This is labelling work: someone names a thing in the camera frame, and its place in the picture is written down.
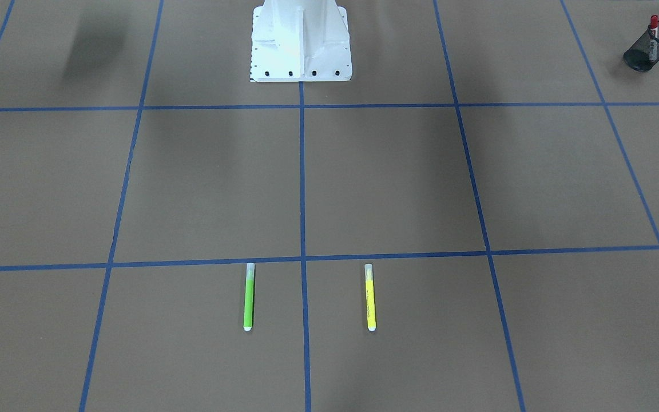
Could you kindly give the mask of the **red and white marker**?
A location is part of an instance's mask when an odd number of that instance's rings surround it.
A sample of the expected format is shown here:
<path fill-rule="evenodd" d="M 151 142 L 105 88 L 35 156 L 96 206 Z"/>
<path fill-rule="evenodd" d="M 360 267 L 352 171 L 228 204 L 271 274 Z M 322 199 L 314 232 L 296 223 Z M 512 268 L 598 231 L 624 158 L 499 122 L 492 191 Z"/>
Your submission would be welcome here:
<path fill-rule="evenodd" d="M 652 15 L 649 19 L 648 25 L 648 60 L 651 65 L 654 65 L 657 61 L 657 35 L 658 35 L 658 26 L 659 26 L 659 16 Z"/>

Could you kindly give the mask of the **green highlighter marker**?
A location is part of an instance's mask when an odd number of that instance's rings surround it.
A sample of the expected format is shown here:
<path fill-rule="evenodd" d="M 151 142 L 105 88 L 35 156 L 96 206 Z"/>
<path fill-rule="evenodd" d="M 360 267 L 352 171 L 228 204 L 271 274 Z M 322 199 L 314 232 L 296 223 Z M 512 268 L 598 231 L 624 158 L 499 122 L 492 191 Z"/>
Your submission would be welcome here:
<path fill-rule="evenodd" d="M 255 309 L 255 264 L 247 263 L 245 272 L 245 297 L 243 310 L 243 330 L 249 332 L 253 329 Z"/>

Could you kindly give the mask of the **yellow highlighter marker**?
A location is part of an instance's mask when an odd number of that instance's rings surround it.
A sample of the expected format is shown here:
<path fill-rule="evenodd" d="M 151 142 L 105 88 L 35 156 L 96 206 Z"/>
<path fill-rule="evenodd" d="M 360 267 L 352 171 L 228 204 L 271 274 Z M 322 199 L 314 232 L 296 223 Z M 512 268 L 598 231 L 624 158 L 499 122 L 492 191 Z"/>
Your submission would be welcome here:
<path fill-rule="evenodd" d="M 371 263 L 364 264 L 364 302 L 366 303 L 366 325 L 368 331 L 374 332 L 377 328 L 377 320 L 374 272 Z"/>

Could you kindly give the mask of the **black mesh cup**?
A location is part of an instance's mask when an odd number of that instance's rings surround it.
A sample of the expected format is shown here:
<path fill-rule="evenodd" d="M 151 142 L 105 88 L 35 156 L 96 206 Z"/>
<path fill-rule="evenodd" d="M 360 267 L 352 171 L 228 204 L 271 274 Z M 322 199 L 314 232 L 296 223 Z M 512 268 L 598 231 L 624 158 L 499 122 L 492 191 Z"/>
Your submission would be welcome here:
<path fill-rule="evenodd" d="M 629 68 L 646 73 L 659 63 L 659 21 L 656 28 L 648 26 L 644 33 L 622 55 Z"/>

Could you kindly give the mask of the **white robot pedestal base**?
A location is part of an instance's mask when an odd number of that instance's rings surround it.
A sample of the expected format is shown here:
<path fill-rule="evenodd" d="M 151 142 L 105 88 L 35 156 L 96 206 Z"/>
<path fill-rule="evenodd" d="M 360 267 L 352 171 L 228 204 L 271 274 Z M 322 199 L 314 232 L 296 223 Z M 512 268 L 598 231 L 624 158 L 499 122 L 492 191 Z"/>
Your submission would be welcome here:
<path fill-rule="evenodd" d="M 253 9 L 249 80 L 353 78 L 347 10 L 335 1 L 265 1 Z"/>

